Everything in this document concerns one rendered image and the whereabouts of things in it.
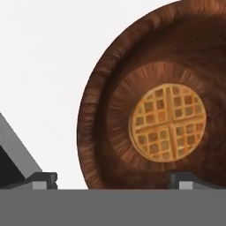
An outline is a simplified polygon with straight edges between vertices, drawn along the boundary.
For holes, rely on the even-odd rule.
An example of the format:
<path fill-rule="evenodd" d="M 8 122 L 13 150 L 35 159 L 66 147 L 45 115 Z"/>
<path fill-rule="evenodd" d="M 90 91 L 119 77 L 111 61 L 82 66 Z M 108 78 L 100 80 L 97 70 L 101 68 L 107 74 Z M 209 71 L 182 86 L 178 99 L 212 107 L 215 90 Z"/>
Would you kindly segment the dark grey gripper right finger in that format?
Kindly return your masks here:
<path fill-rule="evenodd" d="M 205 182 L 191 172 L 171 172 L 168 188 L 174 190 L 226 190 L 226 187 Z"/>

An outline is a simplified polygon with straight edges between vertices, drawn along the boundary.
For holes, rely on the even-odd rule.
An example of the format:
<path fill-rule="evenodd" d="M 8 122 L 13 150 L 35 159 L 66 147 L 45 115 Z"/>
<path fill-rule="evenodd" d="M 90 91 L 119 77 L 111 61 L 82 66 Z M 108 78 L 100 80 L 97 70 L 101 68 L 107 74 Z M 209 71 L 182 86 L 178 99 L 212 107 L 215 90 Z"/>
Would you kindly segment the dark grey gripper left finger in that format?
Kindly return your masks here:
<path fill-rule="evenodd" d="M 57 173 L 56 172 L 35 172 L 33 175 L 12 185 L 3 187 L 3 190 L 56 190 Z"/>

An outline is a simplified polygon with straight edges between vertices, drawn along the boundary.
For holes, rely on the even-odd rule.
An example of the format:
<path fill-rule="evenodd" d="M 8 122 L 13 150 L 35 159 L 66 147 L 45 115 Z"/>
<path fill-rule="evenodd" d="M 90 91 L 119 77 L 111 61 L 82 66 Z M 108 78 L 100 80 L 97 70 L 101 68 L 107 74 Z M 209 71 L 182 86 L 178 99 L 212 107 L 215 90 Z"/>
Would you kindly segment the round golden waffle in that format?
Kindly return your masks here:
<path fill-rule="evenodd" d="M 129 121 L 134 148 L 153 162 L 175 162 L 200 144 L 207 124 L 204 103 L 195 91 L 166 83 L 147 91 Z"/>

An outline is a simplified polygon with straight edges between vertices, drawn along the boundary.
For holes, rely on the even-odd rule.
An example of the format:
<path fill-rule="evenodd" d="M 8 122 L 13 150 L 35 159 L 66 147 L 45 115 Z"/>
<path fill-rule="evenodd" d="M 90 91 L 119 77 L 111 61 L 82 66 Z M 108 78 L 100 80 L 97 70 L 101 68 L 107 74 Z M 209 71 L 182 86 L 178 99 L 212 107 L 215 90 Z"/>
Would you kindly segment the brown wooden bowl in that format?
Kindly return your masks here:
<path fill-rule="evenodd" d="M 195 91 L 207 124 L 185 158 L 153 162 L 134 148 L 129 121 L 141 97 L 166 83 Z M 226 187 L 226 0 L 178 0 L 126 28 L 87 82 L 77 145 L 90 189 L 165 189 L 171 172 Z"/>

